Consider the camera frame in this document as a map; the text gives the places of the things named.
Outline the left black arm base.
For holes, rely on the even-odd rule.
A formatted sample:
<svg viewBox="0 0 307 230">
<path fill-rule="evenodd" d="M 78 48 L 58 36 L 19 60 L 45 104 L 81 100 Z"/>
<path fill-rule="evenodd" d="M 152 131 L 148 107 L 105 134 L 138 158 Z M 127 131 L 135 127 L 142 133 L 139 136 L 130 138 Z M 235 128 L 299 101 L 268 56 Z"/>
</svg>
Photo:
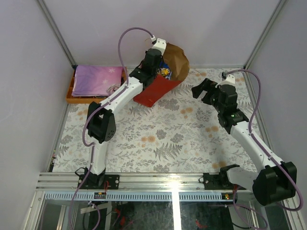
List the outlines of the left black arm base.
<svg viewBox="0 0 307 230">
<path fill-rule="evenodd" d="M 89 172 L 87 178 L 85 178 L 88 169 L 84 167 L 77 169 L 74 173 L 79 177 L 78 187 L 84 181 L 80 189 L 118 190 L 120 181 L 119 175 L 106 174 L 105 171 L 99 175 Z"/>
</svg>

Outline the red brown paper bag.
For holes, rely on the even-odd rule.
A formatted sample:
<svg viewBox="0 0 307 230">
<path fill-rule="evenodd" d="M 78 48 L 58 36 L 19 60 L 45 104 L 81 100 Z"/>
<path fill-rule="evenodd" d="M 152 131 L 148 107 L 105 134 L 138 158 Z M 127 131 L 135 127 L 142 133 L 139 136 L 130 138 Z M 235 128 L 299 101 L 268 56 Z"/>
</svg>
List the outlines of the red brown paper bag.
<svg viewBox="0 0 307 230">
<path fill-rule="evenodd" d="M 184 50 L 167 43 L 163 61 L 153 83 L 133 98 L 134 102 L 152 107 L 166 93 L 183 82 L 189 73 L 189 60 Z"/>
</svg>

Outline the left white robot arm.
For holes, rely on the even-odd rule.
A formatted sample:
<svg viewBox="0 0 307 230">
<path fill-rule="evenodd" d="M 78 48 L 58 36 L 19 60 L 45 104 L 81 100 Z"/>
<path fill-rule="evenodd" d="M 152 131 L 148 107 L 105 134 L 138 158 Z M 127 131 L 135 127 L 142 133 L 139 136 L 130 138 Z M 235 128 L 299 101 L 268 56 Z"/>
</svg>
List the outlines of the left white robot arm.
<svg viewBox="0 0 307 230">
<path fill-rule="evenodd" d="M 105 177 L 101 175 L 106 168 L 105 158 L 107 142 L 111 140 L 116 132 L 115 115 L 135 96 L 148 88 L 157 76 L 164 48 L 150 48 L 145 53 L 142 64 L 135 68 L 127 77 L 126 82 L 109 98 L 100 103 L 91 103 L 88 108 L 88 118 L 84 127 L 91 143 L 86 146 L 92 147 L 89 159 L 88 183 L 94 189 L 104 186 Z"/>
</svg>

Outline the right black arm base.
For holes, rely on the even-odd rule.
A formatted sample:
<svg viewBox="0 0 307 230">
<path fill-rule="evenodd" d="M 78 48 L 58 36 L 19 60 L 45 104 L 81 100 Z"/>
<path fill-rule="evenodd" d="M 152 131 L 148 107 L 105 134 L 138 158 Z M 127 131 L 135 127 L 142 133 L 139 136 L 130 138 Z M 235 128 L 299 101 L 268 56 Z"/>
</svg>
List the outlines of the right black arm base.
<svg viewBox="0 0 307 230">
<path fill-rule="evenodd" d="M 202 177 L 198 179 L 200 184 L 204 185 L 205 190 L 234 190 L 237 185 L 232 184 L 227 176 L 227 171 L 239 167 L 237 164 L 232 164 L 220 168 L 217 174 L 214 173 L 203 173 Z"/>
</svg>

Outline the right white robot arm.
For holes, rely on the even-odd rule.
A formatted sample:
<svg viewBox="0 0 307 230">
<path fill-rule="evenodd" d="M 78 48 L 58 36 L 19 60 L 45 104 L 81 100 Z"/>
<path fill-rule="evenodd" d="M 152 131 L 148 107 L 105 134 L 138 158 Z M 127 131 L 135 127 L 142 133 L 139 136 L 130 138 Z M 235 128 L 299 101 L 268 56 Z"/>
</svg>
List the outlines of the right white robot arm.
<svg viewBox="0 0 307 230">
<path fill-rule="evenodd" d="M 205 92 L 202 102 L 215 108 L 221 127 L 243 147 L 257 169 L 250 172 L 236 164 L 223 167 L 219 185 L 229 189 L 236 184 L 250 190 L 263 206 L 294 197 L 297 168 L 274 154 L 253 132 L 248 117 L 238 108 L 235 82 L 233 75 L 221 83 L 206 78 L 191 89 L 193 98 Z"/>
</svg>

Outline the blue Doritos chip bag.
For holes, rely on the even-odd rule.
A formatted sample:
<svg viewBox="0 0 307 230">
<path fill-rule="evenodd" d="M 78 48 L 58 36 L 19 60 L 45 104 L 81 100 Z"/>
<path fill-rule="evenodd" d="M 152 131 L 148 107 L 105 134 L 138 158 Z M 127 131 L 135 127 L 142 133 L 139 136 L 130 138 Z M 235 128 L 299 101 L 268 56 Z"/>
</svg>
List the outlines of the blue Doritos chip bag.
<svg viewBox="0 0 307 230">
<path fill-rule="evenodd" d="M 157 70 L 157 74 L 167 80 L 171 80 L 172 71 L 170 70 L 169 66 L 165 62 L 162 61 Z"/>
</svg>

